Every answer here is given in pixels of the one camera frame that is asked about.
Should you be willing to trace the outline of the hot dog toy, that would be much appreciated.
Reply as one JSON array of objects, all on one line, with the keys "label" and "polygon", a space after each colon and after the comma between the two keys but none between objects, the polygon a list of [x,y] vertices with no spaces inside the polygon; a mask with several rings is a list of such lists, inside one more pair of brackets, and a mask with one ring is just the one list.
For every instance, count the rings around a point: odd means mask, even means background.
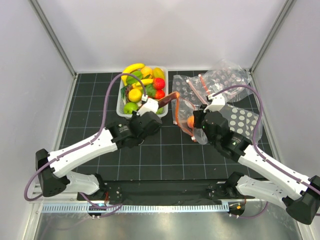
[{"label": "hot dog toy", "polygon": [[163,108],[173,100],[177,100],[180,97],[180,93],[177,91],[171,92],[170,94],[164,96],[158,100],[158,107]]}]

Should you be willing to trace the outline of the peach toy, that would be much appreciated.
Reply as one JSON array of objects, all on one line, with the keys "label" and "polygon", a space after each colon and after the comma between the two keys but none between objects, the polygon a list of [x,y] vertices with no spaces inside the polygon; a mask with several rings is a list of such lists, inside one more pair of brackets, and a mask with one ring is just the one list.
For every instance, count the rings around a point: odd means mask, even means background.
[{"label": "peach toy", "polygon": [[194,128],[194,122],[195,122],[195,118],[194,118],[194,116],[192,115],[192,116],[190,116],[190,117],[188,117],[188,119],[187,119],[187,126],[189,127],[189,128]]}]

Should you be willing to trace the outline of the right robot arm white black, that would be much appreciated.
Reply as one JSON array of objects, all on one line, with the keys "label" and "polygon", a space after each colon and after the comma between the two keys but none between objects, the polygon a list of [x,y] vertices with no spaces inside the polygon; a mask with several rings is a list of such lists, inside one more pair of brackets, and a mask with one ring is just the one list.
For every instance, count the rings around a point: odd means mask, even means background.
[{"label": "right robot arm white black", "polygon": [[194,128],[201,129],[222,156],[267,179],[259,181],[240,172],[232,173],[224,184],[230,198],[242,195],[265,200],[305,225],[310,225],[319,215],[319,176],[303,175],[262,153],[247,137],[232,131],[227,119],[218,111],[200,109],[195,110],[193,116]]}]

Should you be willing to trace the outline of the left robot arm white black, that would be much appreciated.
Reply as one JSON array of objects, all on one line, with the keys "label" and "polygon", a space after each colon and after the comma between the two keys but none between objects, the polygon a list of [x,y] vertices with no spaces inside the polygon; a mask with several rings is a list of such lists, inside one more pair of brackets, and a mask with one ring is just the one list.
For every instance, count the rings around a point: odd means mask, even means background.
[{"label": "left robot arm white black", "polygon": [[73,170],[101,155],[136,147],[157,133],[161,126],[162,120],[150,111],[114,121],[102,131],[66,148],[52,152],[44,148],[38,150],[35,162],[41,195],[48,198],[67,191],[101,200],[106,195],[102,177],[97,173],[83,174]]}]

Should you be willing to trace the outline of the zip bag red zipper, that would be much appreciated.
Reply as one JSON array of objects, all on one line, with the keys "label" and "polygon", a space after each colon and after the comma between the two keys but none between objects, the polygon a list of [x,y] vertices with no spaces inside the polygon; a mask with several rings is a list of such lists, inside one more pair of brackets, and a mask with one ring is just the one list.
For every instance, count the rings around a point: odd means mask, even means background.
[{"label": "zip bag red zipper", "polygon": [[192,141],[205,145],[208,143],[208,139],[204,131],[202,129],[189,128],[187,125],[188,117],[193,116],[193,111],[195,110],[196,107],[190,101],[179,97],[175,102],[175,122],[184,133],[190,136]]}]

